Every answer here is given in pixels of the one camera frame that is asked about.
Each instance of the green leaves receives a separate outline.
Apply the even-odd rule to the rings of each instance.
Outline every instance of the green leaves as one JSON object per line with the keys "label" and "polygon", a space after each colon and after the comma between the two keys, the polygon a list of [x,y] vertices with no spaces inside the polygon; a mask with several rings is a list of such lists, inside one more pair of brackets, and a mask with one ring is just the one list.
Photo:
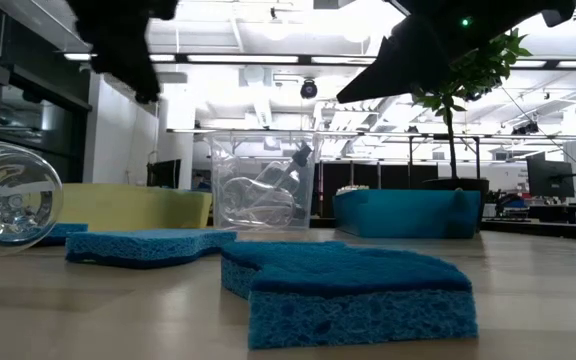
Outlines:
{"label": "green leaves", "polygon": [[467,111],[455,105],[454,97],[467,100],[469,94],[487,93],[499,86],[500,79],[510,76],[510,67],[520,57],[532,56],[520,46],[526,35],[519,36],[519,29],[501,34],[487,44],[465,54],[450,65],[448,77],[432,89],[415,89],[413,102],[442,116],[448,125],[453,111]]}
{"label": "green leaves", "polygon": [[532,56],[532,53],[524,48],[519,48],[514,53],[518,56]]}

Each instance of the desk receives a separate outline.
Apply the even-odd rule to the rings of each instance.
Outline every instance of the desk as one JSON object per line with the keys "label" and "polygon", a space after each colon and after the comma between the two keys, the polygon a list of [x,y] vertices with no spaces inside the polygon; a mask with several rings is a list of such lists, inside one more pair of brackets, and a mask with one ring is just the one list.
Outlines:
{"label": "desk", "polygon": [[[241,239],[286,239],[253,235]],[[454,263],[473,284],[479,339],[249,352],[248,302],[222,289],[219,255],[141,271],[67,264],[57,247],[0,258],[0,359],[576,359],[576,240],[485,231],[472,240],[379,240],[333,230],[301,239]]]}
{"label": "desk", "polygon": [[528,209],[528,217],[541,222],[568,222],[576,224],[576,206],[568,205],[537,205]]}
{"label": "desk", "polygon": [[576,239],[576,224],[486,220],[482,230]]}

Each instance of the sponge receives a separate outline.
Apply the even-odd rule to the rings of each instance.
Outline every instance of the sponge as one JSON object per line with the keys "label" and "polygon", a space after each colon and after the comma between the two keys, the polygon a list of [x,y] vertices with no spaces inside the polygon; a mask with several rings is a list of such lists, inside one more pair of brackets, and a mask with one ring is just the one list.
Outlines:
{"label": "sponge", "polygon": [[218,253],[235,241],[234,231],[161,229],[74,233],[66,241],[66,260],[133,269],[185,264]]}
{"label": "sponge", "polygon": [[69,234],[88,231],[88,224],[56,224],[50,233],[35,246],[64,245]]}
{"label": "sponge", "polygon": [[222,285],[248,299],[251,349],[477,336],[454,265],[343,243],[233,243]]}

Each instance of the clear plastic bin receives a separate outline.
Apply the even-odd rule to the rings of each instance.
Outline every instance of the clear plastic bin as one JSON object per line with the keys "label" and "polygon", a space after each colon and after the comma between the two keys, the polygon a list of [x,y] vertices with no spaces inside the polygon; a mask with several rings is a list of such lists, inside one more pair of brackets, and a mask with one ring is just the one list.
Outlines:
{"label": "clear plastic bin", "polygon": [[243,231],[310,225],[318,136],[310,132],[215,132],[211,147],[214,225]]}

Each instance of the teal basket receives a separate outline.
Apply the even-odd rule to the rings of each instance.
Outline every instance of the teal basket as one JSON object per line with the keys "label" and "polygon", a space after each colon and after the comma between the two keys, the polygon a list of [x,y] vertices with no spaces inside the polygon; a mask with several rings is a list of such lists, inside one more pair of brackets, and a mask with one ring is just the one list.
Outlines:
{"label": "teal basket", "polygon": [[337,228],[366,238],[472,238],[478,191],[354,190],[335,196]]}

